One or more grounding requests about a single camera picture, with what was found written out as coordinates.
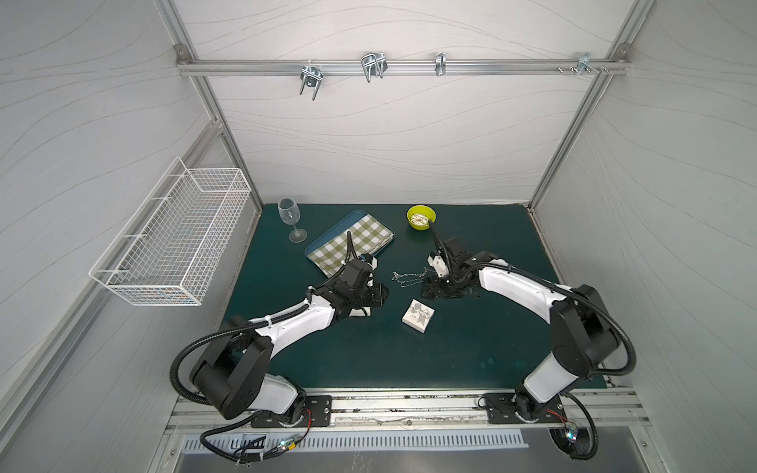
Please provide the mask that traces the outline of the grey necklace display card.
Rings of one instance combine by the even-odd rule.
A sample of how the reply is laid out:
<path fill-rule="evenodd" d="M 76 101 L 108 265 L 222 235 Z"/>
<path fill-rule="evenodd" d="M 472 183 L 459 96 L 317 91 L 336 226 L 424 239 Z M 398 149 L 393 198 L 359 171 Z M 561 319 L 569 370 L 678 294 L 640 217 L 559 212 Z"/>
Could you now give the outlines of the grey necklace display card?
<path fill-rule="evenodd" d="M 355 307 L 349 313 L 349 317 L 370 317 L 372 309 L 370 307 Z"/>

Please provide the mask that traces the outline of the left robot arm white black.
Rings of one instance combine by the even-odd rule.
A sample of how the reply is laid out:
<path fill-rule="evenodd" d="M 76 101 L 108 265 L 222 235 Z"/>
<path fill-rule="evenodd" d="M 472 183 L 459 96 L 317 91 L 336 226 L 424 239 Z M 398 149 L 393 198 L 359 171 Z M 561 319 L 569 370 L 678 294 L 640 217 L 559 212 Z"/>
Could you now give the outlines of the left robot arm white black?
<path fill-rule="evenodd" d="M 388 288 L 375 282 L 377 266 L 372 254 L 358 253 L 349 240 L 340 268 L 309 288 L 303 301 L 265 317 L 232 317 L 221 330 L 179 351 L 169 371 L 175 392 L 190 402 L 215 408 L 229 422 L 200 435 L 205 449 L 236 465 L 250 465 L 280 457 L 303 443 L 307 436 L 298 434 L 266 451 L 257 450 L 255 439 L 226 451 L 210 440 L 246 427 L 263 414 L 284 427 L 303 424 L 311 429 L 313 411 L 307 392 L 285 376 L 270 374 L 270 362 L 284 349 L 355 311 L 366 315 L 373 307 L 381 307 Z"/>

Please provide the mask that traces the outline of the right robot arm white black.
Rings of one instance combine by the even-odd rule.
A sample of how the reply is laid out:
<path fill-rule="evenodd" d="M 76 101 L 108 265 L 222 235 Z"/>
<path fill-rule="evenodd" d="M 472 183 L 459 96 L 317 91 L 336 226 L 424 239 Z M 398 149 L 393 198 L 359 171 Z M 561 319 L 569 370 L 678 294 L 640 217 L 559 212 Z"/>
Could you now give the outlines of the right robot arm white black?
<path fill-rule="evenodd" d="M 429 230 L 436 248 L 428 257 L 434 273 L 423 282 L 424 299 L 456 299 L 480 288 L 525 307 L 550 328 L 549 354 L 515 391 L 481 398 L 489 422 L 532 425 L 552 416 L 560 424 L 549 431 L 554 445 L 573 460 L 594 458 L 599 432 L 591 413 L 577 402 L 587 420 L 581 427 L 560 414 L 562 402 L 576 401 L 572 391 L 581 382 L 594 376 L 626 376 L 638 362 L 633 342 L 609 315 L 599 292 L 589 285 L 574 288 L 550 282 L 488 251 L 473 254 L 457 238 L 442 240 L 436 227 Z"/>

